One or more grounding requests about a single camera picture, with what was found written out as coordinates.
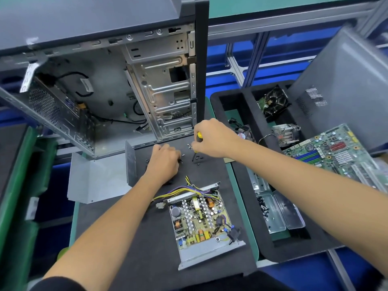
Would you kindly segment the person's right hand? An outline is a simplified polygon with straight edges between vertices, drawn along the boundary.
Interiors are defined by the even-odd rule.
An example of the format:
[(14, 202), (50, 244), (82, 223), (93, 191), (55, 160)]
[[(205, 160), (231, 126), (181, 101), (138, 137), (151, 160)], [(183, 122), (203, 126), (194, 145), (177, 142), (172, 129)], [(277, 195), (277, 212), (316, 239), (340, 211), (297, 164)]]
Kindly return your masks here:
[(232, 158), (234, 153), (246, 143), (229, 127), (215, 118), (203, 120), (198, 124), (214, 124), (214, 153), (204, 153), (208, 156)]

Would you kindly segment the yellow black handled screwdriver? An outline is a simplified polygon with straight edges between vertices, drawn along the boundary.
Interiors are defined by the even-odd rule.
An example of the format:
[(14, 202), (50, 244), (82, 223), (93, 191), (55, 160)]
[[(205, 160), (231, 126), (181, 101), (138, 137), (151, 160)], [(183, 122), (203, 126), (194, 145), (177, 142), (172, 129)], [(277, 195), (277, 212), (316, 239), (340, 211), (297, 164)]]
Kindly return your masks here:
[[(199, 143), (201, 143), (201, 142), (203, 141), (203, 137), (202, 137), (201, 132), (198, 132), (198, 133), (196, 134), (196, 141), (199, 142)], [(192, 162), (196, 159), (197, 154), (198, 154), (198, 152), (197, 152), (197, 151), (194, 151), (194, 155), (192, 156)]]

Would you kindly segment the black square fan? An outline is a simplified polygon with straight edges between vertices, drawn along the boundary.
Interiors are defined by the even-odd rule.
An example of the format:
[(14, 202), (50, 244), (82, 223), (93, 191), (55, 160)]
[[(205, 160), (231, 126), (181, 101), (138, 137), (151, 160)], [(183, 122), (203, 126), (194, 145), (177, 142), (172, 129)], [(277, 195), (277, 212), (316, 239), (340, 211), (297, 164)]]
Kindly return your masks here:
[[(147, 168), (148, 168), (149, 161), (150, 161), (150, 159), (147, 159), (147, 160), (146, 160), (145, 171), (146, 171)], [(177, 163), (178, 163), (178, 167), (179, 167), (179, 165), (183, 163), (182, 159), (178, 159), (178, 160), (177, 160)], [(174, 179), (176, 178), (177, 174), (178, 174), (178, 173), (176, 173), (174, 176), (172, 176), (172, 178), (170, 178), (168, 181), (166, 181), (166, 182), (163, 184), (163, 186), (172, 185), (172, 184), (174, 183)]]

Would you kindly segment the person's left forearm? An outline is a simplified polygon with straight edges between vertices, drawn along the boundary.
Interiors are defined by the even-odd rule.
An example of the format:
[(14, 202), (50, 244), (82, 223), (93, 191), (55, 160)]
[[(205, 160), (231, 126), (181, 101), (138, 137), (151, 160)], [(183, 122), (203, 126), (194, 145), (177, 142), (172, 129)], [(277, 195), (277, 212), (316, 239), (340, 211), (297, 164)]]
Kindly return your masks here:
[(145, 174), (44, 275), (37, 291), (108, 291), (152, 198), (172, 176)]

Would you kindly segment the person's right forearm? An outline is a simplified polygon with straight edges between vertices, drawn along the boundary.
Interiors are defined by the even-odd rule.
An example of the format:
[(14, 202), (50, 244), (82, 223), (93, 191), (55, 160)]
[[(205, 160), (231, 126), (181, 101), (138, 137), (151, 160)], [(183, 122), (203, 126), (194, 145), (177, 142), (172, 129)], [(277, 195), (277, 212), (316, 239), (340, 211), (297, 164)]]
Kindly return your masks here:
[(256, 172), (322, 229), (388, 276), (388, 195), (237, 137), (226, 157)]

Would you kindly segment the small black cooling fan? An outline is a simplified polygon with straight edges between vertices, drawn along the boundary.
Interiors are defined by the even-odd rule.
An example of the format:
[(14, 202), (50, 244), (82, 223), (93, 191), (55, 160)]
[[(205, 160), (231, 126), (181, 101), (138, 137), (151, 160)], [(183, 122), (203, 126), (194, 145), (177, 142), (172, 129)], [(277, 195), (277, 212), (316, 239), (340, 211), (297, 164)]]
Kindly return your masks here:
[(255, 142), (255, 138), (249, 125), (243, 125), (233, 128), (234, 132), (242, 139)]

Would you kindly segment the hard disk drive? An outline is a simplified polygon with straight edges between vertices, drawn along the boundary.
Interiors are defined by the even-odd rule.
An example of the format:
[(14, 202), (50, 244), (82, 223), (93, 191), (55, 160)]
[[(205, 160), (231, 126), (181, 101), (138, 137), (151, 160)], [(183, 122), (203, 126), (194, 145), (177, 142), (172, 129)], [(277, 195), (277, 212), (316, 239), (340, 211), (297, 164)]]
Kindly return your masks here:
[(279, 85), (261, 97), (257, 104), (266, 120), (273, 120), (291, 105), (287, 94)]

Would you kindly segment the black work mat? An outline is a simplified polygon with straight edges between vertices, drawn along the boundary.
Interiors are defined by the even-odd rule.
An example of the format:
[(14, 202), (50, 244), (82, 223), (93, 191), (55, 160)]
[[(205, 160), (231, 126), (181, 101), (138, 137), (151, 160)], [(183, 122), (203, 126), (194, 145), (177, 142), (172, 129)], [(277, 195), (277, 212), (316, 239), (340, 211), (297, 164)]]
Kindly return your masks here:
[[(175, 289), (192, 284), (200, 284), (236, 274), (249, 275), (257, 270), (256, 261), (245, 230), (237, 199), (223, 159), (203, 156), (199, 166), (192, 162), (193, 152), (187, 144), (192, 136), (170, 141), (169, 144), (185, 154), (182, 157), (174, 183), (163, 186), (157, 193), (161, 195), (185, 183), (187, 175), (197, 186), (207, 186), (221, 182), (220, 193), (226, 202), (226, 210), (234, 225), (242, 230), (241, 238), (245, 246), (209, 259), (204, 263), (184, 270), (178, 270), (180, 256), (174, 238), (173, 226), (167, 209), (157, 209), (152, 205), (145, 213), (133, 242), (117, 273), (112, 286), (134, 285), (145, 289)], [(72, 232), (75, 239), (87, 230), (122, 196), (94, 202), (80, 203), (74, 214)]]

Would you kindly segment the heap of black screws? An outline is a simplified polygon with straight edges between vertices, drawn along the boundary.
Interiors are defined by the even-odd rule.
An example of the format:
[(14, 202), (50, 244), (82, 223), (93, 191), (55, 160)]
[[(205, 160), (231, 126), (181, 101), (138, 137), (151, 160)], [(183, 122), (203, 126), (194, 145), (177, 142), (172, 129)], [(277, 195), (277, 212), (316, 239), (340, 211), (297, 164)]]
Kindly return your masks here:
[(271, 222), (271, 217), (270, 217), (270, 215), (269, 215), (270, 209), (269, 209), (269, 207), (267, 206), (267, 204), (266, 204), (266, 202), (265, 202), (265, 200), (264, 200), (264, 198), (263, 198), (262, 196), (258, 196), (258, 197), (257, 197), (257, 201), (258, 201), (258, 203), (259, 203), (261, 213), (262, 213), (263, 218), (264, 218), (264, 220), (265, 220), (265, 223), (266, 223), (266, 225), (267, 225), (268, 232), (271, 234), (271, 233), (272, 233), (272, 232), (271, 232), (271, 231), (272, 231), (272, 226), (271, 226), (271, 224), (270, 224), (270, 222)]

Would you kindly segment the open grey computer case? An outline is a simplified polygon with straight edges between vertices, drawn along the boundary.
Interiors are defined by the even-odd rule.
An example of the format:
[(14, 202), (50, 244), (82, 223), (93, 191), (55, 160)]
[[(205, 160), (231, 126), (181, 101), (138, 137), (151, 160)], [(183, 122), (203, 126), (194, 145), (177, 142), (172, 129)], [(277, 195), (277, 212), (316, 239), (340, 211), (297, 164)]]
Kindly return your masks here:
[(209, 7), (0, 0), (0, 102), (92, 158), (189, 136), (205, 118)]

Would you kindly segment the green motherboard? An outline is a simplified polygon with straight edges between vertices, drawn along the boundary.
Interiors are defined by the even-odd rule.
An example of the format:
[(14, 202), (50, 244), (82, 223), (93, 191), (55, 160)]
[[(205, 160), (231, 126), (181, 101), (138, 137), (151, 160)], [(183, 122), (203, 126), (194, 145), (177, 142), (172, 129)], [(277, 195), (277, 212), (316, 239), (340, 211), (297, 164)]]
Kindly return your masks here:
[(299, 142), (284, 149), (283, 153), (388, 194), (388, 175), (379, 168), (347, 124)]

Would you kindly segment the grey perforated case side panel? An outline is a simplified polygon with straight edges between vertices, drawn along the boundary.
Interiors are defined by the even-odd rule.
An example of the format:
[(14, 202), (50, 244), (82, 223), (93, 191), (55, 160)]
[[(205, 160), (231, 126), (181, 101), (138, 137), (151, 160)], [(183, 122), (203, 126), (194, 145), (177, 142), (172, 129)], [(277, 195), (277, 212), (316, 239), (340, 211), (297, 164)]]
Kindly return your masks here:
[(346, 123), (369, 152), (388, 144), (388, 57), (343, 26), (288, 91), (317, 132)]

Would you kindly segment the green plastic crate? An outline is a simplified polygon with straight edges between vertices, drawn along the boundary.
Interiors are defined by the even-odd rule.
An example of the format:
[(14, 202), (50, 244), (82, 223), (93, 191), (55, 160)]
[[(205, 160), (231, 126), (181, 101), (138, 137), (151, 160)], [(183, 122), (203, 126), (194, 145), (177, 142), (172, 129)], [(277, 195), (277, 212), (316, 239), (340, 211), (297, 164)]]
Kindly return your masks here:
[(57, 152), (52, 138), (27, 124), (0, 128), (0, 291), (26, 291), (39, 225), (40, 196), (47, 191)]

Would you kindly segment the silver metal bracket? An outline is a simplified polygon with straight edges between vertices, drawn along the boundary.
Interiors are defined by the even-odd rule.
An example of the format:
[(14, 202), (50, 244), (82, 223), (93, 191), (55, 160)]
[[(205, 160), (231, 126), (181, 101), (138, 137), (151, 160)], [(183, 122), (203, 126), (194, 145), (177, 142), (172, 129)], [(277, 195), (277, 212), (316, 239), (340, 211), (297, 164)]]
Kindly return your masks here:
[(264, 179), (259, 177), (251, 169), (247, 168), (250, 182), (256, 195), (272, 192), (270, 185)]

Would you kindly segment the aluminium profile frame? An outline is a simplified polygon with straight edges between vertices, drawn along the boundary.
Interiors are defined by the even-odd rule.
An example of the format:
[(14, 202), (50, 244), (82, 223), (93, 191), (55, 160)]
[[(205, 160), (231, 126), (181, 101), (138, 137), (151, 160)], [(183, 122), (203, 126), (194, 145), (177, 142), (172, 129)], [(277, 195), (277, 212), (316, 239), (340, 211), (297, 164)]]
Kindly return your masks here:
[(388, 0), (210, 0), (206, 93), (296, 79), (343, 25), (369, 34)]

